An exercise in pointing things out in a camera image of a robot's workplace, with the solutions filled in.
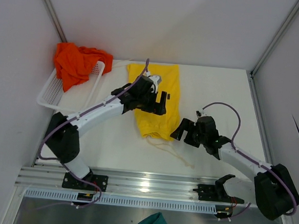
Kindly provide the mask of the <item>yellow shorts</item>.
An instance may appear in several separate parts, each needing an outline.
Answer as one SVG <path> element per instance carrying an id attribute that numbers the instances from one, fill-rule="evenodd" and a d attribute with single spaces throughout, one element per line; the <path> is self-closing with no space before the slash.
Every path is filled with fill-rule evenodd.
<path id="1" fill-rule="evenodd" d="M 180 124 L 180 69 L 179 65 L 149 64 L 150 75 L 160 76 L 161 82 L 157 88 L 156 110 L 165 108 L 165 114 L 148 113 L 138 108 L 134 109 L 135 123 L 142 137 L 152 137 L 172 141 L 170 136 Z"/>

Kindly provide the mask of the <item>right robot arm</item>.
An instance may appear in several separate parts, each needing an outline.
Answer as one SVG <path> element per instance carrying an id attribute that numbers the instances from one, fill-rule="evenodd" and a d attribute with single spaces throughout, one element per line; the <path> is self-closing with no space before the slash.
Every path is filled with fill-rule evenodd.
<path id="1" fill-rule="evenodd" d="M 247 177 L 246 180 L 240 180 L 229 175 L 224 182 L 218 181 L 219 185 L 214 188 L 214 195 L 218 200 L 225 201 L 231 196 L 237 196 L 257 205 L 269 220 L 296 212 L 299 195 L 284 165 L 262 163 L 235 147 L 229 138 L 219 134 L 211 116 L 199 117 L 196 122 L 183 119 L 170 136 L 181 140 L 184 133 L 186 144 L 196 148 L 202 145 L 208 154 L 231 165 Z"/>

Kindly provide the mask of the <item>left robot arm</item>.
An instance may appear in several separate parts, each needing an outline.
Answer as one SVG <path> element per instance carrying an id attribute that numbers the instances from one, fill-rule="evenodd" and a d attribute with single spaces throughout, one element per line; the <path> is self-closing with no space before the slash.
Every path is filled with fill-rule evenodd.
<path id="1" fill-rule="evenodd" d="M 92 171 L 79 155 L 80 137 L 99 123 L 130 110 L 164 115 L 167 92 L 161 92 L 160 101 L 156 101 L 161 80 L 157 75 L 141 76 L 134 83 L 113 90 L 94 107 L 68 116 L 62 113 L 52 116 L 43 143 L 75 176 L 73 181 L 79 189 L 87 189 L 92 183 Z"/>

